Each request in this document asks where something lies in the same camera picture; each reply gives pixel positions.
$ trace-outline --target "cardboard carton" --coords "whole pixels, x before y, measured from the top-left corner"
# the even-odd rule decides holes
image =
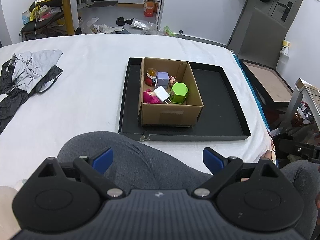
[[[155,8],[155,0],[145,0],[144,1],[144,16],[153,17],[153,11]]]
[[[143,103],[143,92],[147,89],[154,90],[144,82],[148,68],[167,72],[169,76],[177,77],[179,82],[185,83],[188,93],[183,104]],[[142,59],[138,103],[138,117],[141,114],[141,125],[192,126],[197,123],[202,107],[202,99],[188,62],[159,58]]]

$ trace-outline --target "leg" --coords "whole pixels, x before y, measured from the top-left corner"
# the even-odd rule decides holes
[[[303,213],[295,228],[306,239],[310,239],[318,216],[315,204],[316,196],[320,192],[318,166],[318,164],[300,160],[290,163],[281,169],[303,198]]]
[[[63,5],[63,14],[64,14],[64,20],[66,22],[68,36],[75,35],[75,30],[73,28],[70,0],[62,0],[62,5]]]
[[[111,147],[114,160],[105,176],[128,193],[139,189],[193,190],[212,175],[197,171],[176,158],[112,132],[92,132],[69,140],[57,159],[71,162],[80,155],[93,156]]]

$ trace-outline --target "gray clothing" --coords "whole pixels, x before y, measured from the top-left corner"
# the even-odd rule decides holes
[[[104,175],[127,194],[133,188],[184,188],[192,191],[212,176],[197,171],[164,152],[106,131],[72,138],[62,147],[57,159],[60,162],[71,162],[80,155],[93,156],[106,147],[113,149],[114,160]],[[316,225],[315,198],[320,191],[320,173],[317,167],[314,163],[296,161],[281,169],[304,200],[303,215],[296,229],[306,239],[310,239]]]
[[[39,81],[57,64],[62,53],[61,50],[57,49],[13,54],[9,65],[15,66],[12,75],[14,88],[25,90],[30,94]]]

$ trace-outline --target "purple cube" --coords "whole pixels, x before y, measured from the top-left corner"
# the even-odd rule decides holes
[[[169,85],[169,75],[167,72],[158,72],[157,75],[157,85],[164,87],[166,89]]]

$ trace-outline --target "door handle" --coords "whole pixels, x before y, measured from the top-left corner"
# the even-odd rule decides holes
[[[280,6],[282,6],[282,7],[285,8],[285,9],[284,9],[284,12],[283,12],[283,15],[282,15],[282,17],[281,17],[281,20],[282,20],[283,22],[285,22],[285,20],[287,19],[288,14],[289,14],[289,12],[290,12],[290,10],[291,10],[291,8],[292,8],[293,3],[289,1],[288,4],[285,5],[285,4],[283,4],[283,3],[278,2],[278,5],[280,5]]]

